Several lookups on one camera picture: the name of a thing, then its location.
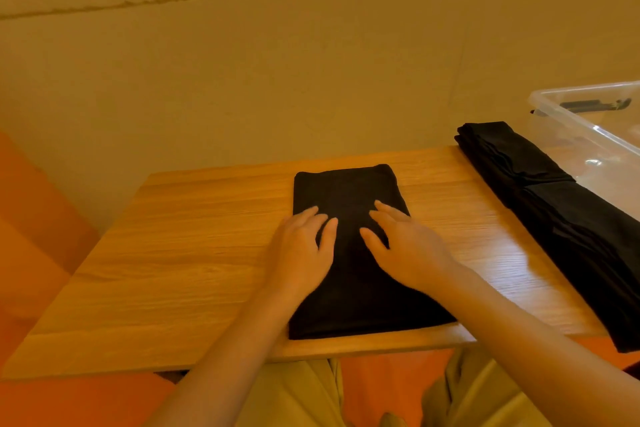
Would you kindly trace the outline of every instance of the person's right hand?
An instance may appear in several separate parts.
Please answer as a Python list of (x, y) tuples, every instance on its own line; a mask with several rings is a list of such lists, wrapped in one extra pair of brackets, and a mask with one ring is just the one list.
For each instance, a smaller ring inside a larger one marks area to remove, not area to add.
[(377, 211), (369, 214), (387, 234), (389, 248), (370, 229), (360, 235), (381, 269), (407, 287), (428, 295), (446, 287), (463, 266), (449, 253), (447, 246), (432, 229), (421, 225), (388, 204), (375, 202)]

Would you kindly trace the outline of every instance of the person's left arm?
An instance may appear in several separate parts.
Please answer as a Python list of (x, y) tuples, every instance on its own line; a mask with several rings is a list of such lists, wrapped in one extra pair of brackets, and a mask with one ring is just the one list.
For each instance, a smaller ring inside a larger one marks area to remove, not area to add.
[(258, 370), (287, 322), (329, 271), (337, 218), (317, 206), (282, 221), (268, 252), (267, 279), (146, 427), (232, 426)]

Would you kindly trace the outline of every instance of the person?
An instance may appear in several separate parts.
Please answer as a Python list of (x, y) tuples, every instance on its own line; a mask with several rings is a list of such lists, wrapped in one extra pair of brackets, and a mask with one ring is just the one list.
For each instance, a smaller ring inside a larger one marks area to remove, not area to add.
[[(456, 261), (431, 229), (376, 201), (388, 248), (360, 233), (380, 267), (430, 295), (479, 345), (457, 350), (423, 398), (424, 426), (640, 425), (640, 382), (520, 309)], [(186, 426), (344, 426), (336, 360), (264, 364), (300, 302), (333, 261), (336, 218), (317, 207), (282, 221), (264, 285), (146, 423)], [(385, 415), (381, 425), (403, 425)]]

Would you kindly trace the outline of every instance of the table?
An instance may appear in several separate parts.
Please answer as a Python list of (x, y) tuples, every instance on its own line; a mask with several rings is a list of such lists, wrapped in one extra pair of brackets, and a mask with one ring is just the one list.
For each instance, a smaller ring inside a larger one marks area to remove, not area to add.
[[(4, 378), (191, 367), (263, 277), (298, 171), (387, 163), (412, 215), (506, 297), (567, 335), (604, 327), (457, 147), (149, 176), (9, 359)], [(459, 324), (278, 342), (270, 360), (447, 348)]]

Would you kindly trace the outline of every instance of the folded black cloth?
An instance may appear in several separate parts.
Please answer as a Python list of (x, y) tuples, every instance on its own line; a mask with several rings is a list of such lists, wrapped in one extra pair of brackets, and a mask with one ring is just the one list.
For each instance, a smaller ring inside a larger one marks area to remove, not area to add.
[(385, 233), (369, 216), (376, 199), (409, 214), (387, 164), (296, 175), (293, 213), (317, 205), (320, 213), (339, 221), (333, 265), (291, 318), (290, 339), (399, 331), (455, 321), (435, 300), (396, 282), (376, 263), (359, 231), (367, 227), (388, 245)]
[(573, 181), (547, 154), (504, 122), (466, 123), (454, 139), (502, 204), (511, 208), (516, 189)]
[(640, 350), (640, 223), (580, 186), (504, 122), (458, 130), (462, 151), (593, 309), (617, 349)]

